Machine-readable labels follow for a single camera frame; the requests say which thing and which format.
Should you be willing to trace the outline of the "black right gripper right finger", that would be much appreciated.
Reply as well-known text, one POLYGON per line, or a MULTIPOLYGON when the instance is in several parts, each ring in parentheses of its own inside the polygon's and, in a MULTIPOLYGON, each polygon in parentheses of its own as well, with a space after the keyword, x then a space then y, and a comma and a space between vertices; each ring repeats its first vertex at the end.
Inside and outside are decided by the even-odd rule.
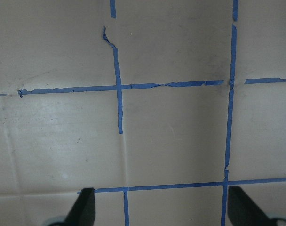
POLYGON ((233 226, 274 226, 274 220, 239 186, 229 186, 227 214, 233 226))

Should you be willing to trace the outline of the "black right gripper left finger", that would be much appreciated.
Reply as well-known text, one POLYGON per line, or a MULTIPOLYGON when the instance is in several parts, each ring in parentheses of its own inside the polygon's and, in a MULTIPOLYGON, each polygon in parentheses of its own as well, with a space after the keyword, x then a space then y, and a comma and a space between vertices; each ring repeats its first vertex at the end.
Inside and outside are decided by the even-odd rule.
POLYGON ((95 222, 94 188, 83 188, 64 220, 64 226, 92 226, 95 222))

